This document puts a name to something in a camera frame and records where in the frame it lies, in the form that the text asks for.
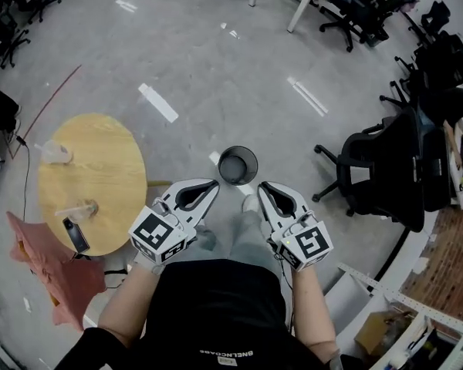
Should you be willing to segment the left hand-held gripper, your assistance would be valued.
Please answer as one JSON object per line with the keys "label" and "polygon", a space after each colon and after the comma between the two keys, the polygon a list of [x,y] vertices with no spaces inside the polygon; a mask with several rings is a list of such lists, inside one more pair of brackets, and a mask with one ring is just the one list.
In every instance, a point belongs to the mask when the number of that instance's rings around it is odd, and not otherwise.
{"label": "left hand-held gripper", "polygon": [[129,229],[130,242],[154,264],[166,264],[184,251],[196,235],[219,193],[217,180],[194,178],[170,185],[145,206]]}

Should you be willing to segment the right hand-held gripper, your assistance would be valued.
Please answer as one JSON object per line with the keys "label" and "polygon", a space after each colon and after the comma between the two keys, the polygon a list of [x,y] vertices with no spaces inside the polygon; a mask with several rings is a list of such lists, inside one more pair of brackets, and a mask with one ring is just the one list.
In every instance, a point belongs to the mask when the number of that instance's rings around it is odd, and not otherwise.
{"label": "right hand-held gripper", "polygon": [[284,184],[263,181],[257,194],[265,220],[272,228],[269,243],[294,271],[321,261],[333,249],[326,225],[309,210],[300,192]]}

